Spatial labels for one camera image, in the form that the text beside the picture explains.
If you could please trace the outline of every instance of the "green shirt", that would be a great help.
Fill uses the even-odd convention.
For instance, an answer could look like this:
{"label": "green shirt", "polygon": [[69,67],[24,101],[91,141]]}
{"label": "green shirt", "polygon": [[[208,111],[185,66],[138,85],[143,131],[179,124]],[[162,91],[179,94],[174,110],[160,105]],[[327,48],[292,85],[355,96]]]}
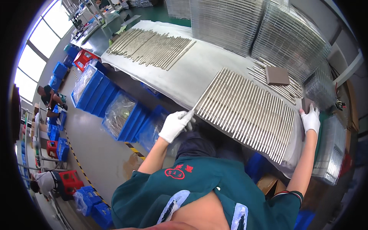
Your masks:
{"label": "green shirt", "polygon": [[118,229],[150,227],[212,190],[230,229],[293,229],[302,201],[299,192],[282,192],[266,201],[240,162],[181,157],[172,168],[153,174],[134,171],[113,194],[112,218]]}
{"label": "green shirt", "polygon": [[51,100],[51,86],[47,85],[43,88],[45,90],[46,95],[45,96],[41,96],[41,100],[45,105],[48,105],[50,103]]}

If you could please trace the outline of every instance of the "red plastic stool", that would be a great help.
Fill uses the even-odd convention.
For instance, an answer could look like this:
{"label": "red plastic stool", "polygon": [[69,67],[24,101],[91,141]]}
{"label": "red plastic stool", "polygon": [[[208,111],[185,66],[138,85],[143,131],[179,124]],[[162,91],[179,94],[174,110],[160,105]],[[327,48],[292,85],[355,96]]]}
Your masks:
{"label": "red plastic stool", "polygon": [[49,157],[58,159],[56,148],[57,148],[57,141],[47,141],[46,150],[47,150],[47,155]]}
{"label": "red plastic stool", "polygon": [[78,69],[84,72],[84,67],[86,63],[91,59],[98,59],[98,57],[94,55],[93,53],[82,49],[81,51],[79,51],[79,53],[75,57],[74,64],[78,67]]}
{"label": "red plastic stool", "polygon": [[65,193],[68,195],[73,195],[77,189],[84,186],[83,181],[78,179],[76,170],[59,173],[59,175],[63,181]]}

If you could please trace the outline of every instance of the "cardboard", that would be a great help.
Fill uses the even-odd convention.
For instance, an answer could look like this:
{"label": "cardboard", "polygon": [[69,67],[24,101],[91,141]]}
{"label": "cardboard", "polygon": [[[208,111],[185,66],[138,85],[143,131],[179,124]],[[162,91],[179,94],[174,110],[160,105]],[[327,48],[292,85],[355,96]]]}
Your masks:
{"label": "cardboard", "polygon": [[289,74],[287,69],[280,67],[267,66],[266,78],[268,85],[289,85]]}

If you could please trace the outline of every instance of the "yellow black floor stripe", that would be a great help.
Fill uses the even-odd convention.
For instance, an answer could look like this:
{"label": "yellow black floor stripe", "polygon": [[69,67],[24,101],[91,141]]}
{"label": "yellow black floor stripe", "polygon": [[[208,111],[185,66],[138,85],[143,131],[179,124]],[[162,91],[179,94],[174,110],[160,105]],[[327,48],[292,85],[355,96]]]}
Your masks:
{"label": "yellow black floor stripe", "polygon": [[70,143],[70,140],[69,140],[69,137],[68,137],[68,134],[67,134],[67,130],[66,130],[66,129],[65,129],[65,134],[66,134],[66,136],[67,136],[68,144],[69,144],[69,147],[70,147],[70,149],[71,149],[71,152],[73,153],[74,158],[75,158],[75,160],[77,161],[78,166],[79,166],[79,168],[81,169],[81,171],[82,171],[83,175],[86,177],[86,179],[87,179],[87,181],[88,181],[89,185],[90,185],[90,186],[92,186],[92,188],[95,190],[96,194],[101,198],[102,202],[104,202],[104,203],[105,203],[105,204],[110,208],[110,206],[106,203],[106,201],[102,198],[102,196],[97,192],[96,188],[92,185],[91,181],[88,179],[87,175],[85,174],[84,170],[82,169],[82,166],[81,166],[81,164],[79,163],[79,161],[78,161],[78,159],[77,159],[77,156],[75,155],[74,150],[73,150],[73,148],[72,148],[72,146],[71,146],[71,143]]}
{"label": "yellow black floor stripe", "polygon": [[145,160],[145,156],[143,156],[138,150],[136,150],[133,145],[131,145],[129,142],[124,142],[132,151],[133,153],[137,154],[142,160]]}

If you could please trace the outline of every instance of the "plastic bag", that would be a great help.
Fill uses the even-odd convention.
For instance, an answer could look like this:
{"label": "plastic bag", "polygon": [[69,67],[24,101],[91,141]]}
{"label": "plastic bag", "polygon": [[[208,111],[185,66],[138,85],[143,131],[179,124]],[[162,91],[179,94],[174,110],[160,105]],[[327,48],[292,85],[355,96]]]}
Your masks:
{"label": "plastic bag", "polygon": [[135,102],[124,93],[118,93],[106,109],[103,126],[117,138],[134,106]]}
{"label": "plastic bag", "polygon": [[84,89],[86,88],[96,71],[97,69],[95,69],[93,66],[87,66],[79,80],[76,82],[73,93],[71,95],[74,99],[75,104],[78,104],[78,101],[81,98]]}
{"label": "plastic bag", "polygon": [[81,212],[84,216],[86,216],[88,207],[83,200],[83,194],[77,191],[73,194],[73,197],[74,197],[75,204],[77,206],[77,211]]}
{"label": "plastic bag", "polygon": [[154,119],[152,119],[144,130],[140,132],[139,144],[142,145],[148,152],[152,149],[156,143],[159,133],[161,132],[162,126],[166,120],[167,114],[160,113]]}

